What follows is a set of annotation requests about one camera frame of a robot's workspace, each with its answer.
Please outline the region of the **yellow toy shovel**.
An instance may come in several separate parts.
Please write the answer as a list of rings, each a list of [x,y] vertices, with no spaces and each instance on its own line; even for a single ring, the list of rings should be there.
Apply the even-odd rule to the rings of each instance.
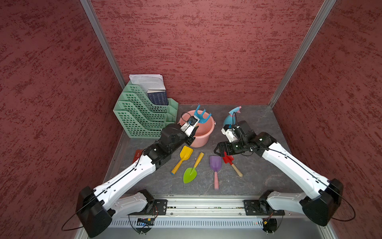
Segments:
[[[179,170],[179,168],[181,167],[182,163],[186,160],[188,160],[192,153],[193,153],[193,149],[188,147],[188,146],[184,146],[180,152],[180,161],[178,162],[178,164],[173,168],[173,170],[171,171],[171,174],[172,175],[175,175],[177,173],[177,171]]]

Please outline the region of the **red toy shovel wooden handle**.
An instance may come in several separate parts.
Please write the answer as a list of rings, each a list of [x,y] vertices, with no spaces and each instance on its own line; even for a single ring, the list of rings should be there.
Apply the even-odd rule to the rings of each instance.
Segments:
[[[235,172],[237,173],[239,177],[243,177],[243,174],[241,173],[241,171],[233,163],[234,157],[232,155],[228,155],[227,152],[224,152],[224,155],[222,158],[225,164],[230,164],[232,166],[232,168],[235,170]]]

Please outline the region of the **purple toy shovel pink handle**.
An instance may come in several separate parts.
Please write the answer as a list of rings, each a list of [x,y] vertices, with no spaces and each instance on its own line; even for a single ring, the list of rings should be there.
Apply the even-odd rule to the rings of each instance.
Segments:
[[[214,189],[219,189],[218,172],[222,166],[222,158],[220,156],[210,156],[210,168],[214,171]]]

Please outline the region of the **blue toy rake yellow handle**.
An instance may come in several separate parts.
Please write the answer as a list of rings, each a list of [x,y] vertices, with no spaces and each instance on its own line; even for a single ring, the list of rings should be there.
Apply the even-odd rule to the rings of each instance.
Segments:
[[[199,124],[205,124],[205,123],[208,122],[208,120],[210,119],[211,114],[208,114],[208,116],[205,117],[206,109],[204,109],[204,110],[200,113],[200,107],[201,107],[201,105],[198,104],[196,110],[194,111],[194,117],[198,119],[198,123],[199,123]]]

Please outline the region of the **teal pink spray bottle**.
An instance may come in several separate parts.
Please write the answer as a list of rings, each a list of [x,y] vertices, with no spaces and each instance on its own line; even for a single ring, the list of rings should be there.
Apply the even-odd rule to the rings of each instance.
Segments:
[[[228,116],[225,118],[223,122],[223,127],[228,126],[228,128],[232,128],[234,124],[236,124],[237,118],[236,114],[240,114],[241,106],[235,107],[234,109],[228,112]]]

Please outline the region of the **green toy trowel yellow handle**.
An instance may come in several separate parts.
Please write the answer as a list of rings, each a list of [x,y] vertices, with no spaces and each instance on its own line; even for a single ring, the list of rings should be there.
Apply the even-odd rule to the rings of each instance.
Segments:
[[[196,168],[200,164],[200,162],[202,161],[204,155],[205,154],[203,152],[201,152],[200,155],[198,156],[195,164],[194,164],[194,167],[187,168],[186,171],[184,172],[183,182],[185,184],[192,182],[196,178],[196,176],[197,176]]]

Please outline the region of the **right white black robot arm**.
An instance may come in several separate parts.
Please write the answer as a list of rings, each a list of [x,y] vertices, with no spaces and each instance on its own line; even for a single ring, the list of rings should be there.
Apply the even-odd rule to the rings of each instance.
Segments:
[[[328,180],[290,154],[274,137],[266,132],[256,134],[246,121],[226,124],[214,153],[225,158],[249,152],[267,160],[293,180],[302,193],[281,193],[268,190],[258,200],[256,208],[262,214],[286,210],[306,215],[320,226],[326,226],[341,205],[343,184]]]

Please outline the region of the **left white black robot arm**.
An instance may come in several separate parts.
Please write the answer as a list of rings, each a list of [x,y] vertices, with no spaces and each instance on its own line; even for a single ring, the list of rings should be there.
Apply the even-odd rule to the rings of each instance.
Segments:
[[[78,196],[75,214],[89,238],[105,231],[118,213],[142,212],[153,200],[142,190],[124,200],[121,197],[146,176],[154,173],[171,159],[183,144],[195,140],[198,124],[170,124],[161,131],[160,139],[143,150],[137,161],[104,184],[83,188]]]

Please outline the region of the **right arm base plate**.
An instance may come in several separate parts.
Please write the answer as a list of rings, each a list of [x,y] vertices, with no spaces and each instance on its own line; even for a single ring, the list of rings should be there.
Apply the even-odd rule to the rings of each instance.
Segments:
[[[246,216],[284,216],[284,210],[272,209],[266,201],[244,200],[244,210]]]

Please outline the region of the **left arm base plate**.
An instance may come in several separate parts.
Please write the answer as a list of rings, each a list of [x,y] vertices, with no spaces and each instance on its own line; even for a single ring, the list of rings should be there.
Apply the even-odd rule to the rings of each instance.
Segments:
[[[166,199],[155,199],[153,202],[148,203],[148,205],[141,211],[131,213],[131,215],[148,215],[148,216],[163,216],[166,215],[168,206],[168,200]]]

